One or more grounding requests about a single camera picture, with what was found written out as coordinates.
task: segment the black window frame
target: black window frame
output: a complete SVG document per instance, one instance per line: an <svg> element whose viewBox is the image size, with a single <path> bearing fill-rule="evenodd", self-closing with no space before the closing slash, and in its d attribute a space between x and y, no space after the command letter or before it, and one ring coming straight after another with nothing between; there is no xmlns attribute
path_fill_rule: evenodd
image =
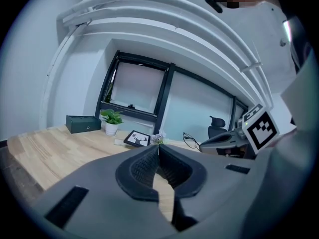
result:
<svg viewBox="0 0 319 239"><path fill-rule="evenodd" d="M159 90L159 96L158 96L153 114L143 112L140 110L135 110L135 109L121 106L121 105L117 105L117 104L104 102L105 97L108 94L107 90L109 89L112 76L113 76L115 70L118 68L119 63L129 63L129 64L141 65L141 66L149 67L151 69L157 69L157 70L164 71L164 77L163 77L163 80L161 83L161 87ZM236 96L230 94L222 87L205 79L204 77L201 77L201 76L199 76L195 73L192 73L186 69L180 68L173 63L169 64L167 62L163 62L163 61L160 61L157 59L153 59L153 58L149 58L149 57L145 57L145 56L140 56L140 55L135 55L135 54L131 54L131 53L126 53L126 52L121 52L118 50L115 53L115 56L113 57L113 60L110 64L108 71L106 73L106 76L104 78L104 82L103 82L103 85L101 87L100 95L99 95L98 102L97 102L96 109L95 109L95 117L99 118L100 110L113 109L116 112L123 112L122 113L123 115L129 116L129 117L154 122L155 127L154 127L153 134L158 133L160 130L160 126L161 126L164 112L166 109L166 104L167 104L168 95L169 95L171 83L173 80L174 72L179 72L179 73L184 74L186 76L189 76L195 80L198 80L198 81L218 90L219 92L221 92L221 93L225 94L226 96L233 99L232 113L231 113L231 119L230 119L228 131L231 131L233 126L234 126L234 123L235 123L234 118L235 118L237 105L244 110L243 114L248 112L248 106L245 105L242 101L238 100L238 98Z"/></svg>

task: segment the picture frame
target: picture frame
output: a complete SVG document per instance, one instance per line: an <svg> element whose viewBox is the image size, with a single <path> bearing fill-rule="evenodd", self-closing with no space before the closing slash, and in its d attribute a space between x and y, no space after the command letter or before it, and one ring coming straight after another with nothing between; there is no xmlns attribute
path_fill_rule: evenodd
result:
<svg viewBox="0 0 319 239"><path fill-rule="evenodd" d="M134 147L145 147L149 146L150 140L150 135L133 130L123 142Z"/></svg>

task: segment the floor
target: floor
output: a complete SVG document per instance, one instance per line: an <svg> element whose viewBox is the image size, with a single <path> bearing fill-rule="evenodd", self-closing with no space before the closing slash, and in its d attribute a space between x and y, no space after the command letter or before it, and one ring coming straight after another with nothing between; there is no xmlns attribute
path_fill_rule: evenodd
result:
<svg viewBox="0 0 319 239"><path fill-rule="evenodd" d="M43 192L41 186L19 165L7 147L0 148L0 169L12 190L17 190L30 205Z"/></svg>

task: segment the small flowers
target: small flowers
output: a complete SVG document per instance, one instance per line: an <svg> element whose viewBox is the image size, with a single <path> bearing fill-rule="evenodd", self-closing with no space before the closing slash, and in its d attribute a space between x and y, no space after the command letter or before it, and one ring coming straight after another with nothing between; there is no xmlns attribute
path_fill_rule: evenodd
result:
<svg viewBox="0 0 319 239"><path fill-rule="evenodd" d="M151 135L151 144L164 144L166 133L160 130L158 134Z"/></svg>

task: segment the desk surface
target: desk surface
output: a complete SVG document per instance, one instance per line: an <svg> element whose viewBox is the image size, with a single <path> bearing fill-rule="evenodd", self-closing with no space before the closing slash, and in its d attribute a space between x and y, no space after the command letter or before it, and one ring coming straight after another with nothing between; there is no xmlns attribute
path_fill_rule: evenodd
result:
<svg viewBox="0 0 319 239"><path fill-rule="evenodd" d="M184 142L168 143L189 149ZM134 148L114 145L114 137L103 130L70 134L64 125L14 136L7 144L10 154L44 190L92 160ZM159 175L153 188L159 192L159 209L171 220L173 189Z"/></svg>

